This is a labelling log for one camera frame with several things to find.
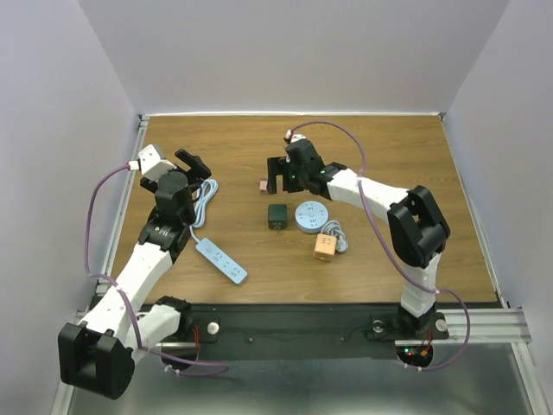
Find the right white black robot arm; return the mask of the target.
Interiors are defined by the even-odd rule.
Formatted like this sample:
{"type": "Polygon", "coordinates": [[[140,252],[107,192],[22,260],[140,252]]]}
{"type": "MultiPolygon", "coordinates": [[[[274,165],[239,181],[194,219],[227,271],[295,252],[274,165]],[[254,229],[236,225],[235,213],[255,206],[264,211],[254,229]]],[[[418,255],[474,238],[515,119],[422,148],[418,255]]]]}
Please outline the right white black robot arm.
{"type": "Polygon", "coordinates": [[[306,138],[293,139],[284,156],[267,159],[270,194],[308,191],[330,201],[363,208],[392,264],[404,278],[397,326],[417,337],[435,313],[437,268],[450,228],[429,189],[397,188],[373,181],[340,163],[325,164],[306,138]]]}

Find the dark green cube adapter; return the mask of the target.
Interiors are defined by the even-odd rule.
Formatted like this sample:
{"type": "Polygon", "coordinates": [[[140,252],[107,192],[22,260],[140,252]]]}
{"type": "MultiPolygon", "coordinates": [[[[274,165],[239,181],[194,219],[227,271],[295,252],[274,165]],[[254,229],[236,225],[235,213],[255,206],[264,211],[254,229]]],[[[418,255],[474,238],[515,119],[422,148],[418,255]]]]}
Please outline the dark green cube adapter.
{"type": "Polygon", "coordinates": [[[268,205],[267,224],[271,230],[283,230],[288,227],[288,207],[286,204],[268,205]]]}

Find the light blue power strip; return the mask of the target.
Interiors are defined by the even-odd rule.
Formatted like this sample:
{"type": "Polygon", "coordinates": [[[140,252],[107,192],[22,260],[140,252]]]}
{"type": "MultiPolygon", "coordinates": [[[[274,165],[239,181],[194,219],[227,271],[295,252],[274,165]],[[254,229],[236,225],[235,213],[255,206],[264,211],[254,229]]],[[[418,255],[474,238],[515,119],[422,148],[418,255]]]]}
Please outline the light blue power strip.
{"type": "Polygon", "coordinates": [[[234,284],[240,285],[246,280],[247,271],[231,257],[225,254],[210,239],[201,239],[195,248],[205,259],[207,259],[220,272],[228,277],[234,284]]]}

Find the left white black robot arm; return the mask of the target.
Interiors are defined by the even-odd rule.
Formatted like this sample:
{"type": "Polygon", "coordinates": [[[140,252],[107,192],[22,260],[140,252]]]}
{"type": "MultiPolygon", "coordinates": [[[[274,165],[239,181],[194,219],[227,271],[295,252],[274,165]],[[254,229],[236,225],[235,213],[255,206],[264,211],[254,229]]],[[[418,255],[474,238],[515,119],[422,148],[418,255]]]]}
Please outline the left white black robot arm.
{"type": "Polygon", "coordinates": [[[178,259],[191,236],[196,214],[192,193],[211,170],[183,149],[175,156],[188,168],[170,162],[150,144],[124,169],[138,171],[140,184],[155,196],[155,206],[141,230],[130,259],[116,278],[100,274],[110,287],[77,323],[58,334],[62,382],[110,399],[118,399],[137,363],[166,337],[181,341],[192,330],[189,304],[164,297],[138,317],[147,296],[178,259]]]}

